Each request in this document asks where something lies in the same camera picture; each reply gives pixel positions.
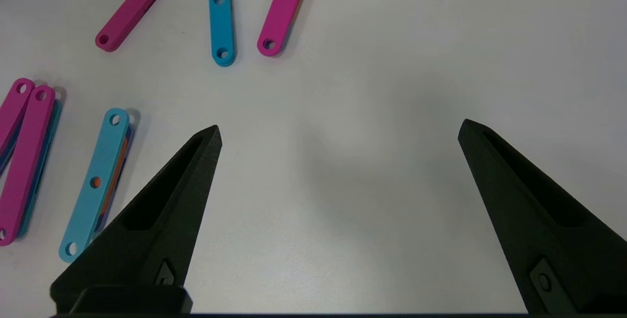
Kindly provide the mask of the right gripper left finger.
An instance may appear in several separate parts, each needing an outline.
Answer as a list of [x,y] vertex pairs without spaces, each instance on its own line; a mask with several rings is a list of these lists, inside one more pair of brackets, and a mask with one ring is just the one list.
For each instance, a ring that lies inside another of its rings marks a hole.
[[54,280],[58,310],[189,310],[184,283],[222,148],[194,134]]

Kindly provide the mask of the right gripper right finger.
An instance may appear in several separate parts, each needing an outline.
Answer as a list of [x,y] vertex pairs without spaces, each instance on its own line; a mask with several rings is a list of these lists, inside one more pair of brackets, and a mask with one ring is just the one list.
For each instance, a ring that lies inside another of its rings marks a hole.
[[624,316],[626,241],[488,126],[458,142],[527,312]]

